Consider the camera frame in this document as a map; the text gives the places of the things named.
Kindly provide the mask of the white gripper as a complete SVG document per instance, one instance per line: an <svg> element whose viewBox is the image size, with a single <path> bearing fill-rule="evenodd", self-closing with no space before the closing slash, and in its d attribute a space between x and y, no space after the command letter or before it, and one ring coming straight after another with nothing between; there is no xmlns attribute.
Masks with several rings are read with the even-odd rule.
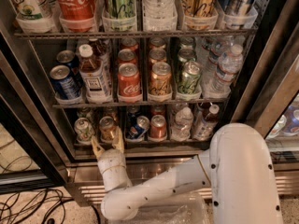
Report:
<svg viewBox="0 0 299 224"><path fill-rule="evenodd" d="M121 128L118 127L112 141L114 149L105 151L95 136L91 139L93 153L98 159L98 168L103 178L106 192L114 189L128 188L132 186L126 170L126 159L124 157L124 142Z"/></svg>

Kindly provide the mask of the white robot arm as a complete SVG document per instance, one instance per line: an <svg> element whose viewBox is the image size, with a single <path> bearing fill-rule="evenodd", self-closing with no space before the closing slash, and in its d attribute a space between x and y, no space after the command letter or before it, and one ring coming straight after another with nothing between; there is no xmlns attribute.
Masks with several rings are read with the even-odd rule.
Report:
<svg viewBox="0 0 299 224"><path fill-rule="evenodd" d="M148 203L211 188L214 224L283 224L269 149L246 124L222 126L208 150L136 186L121 151L92 144L106 191L101 213L108 220L131 219Z"/></svg>

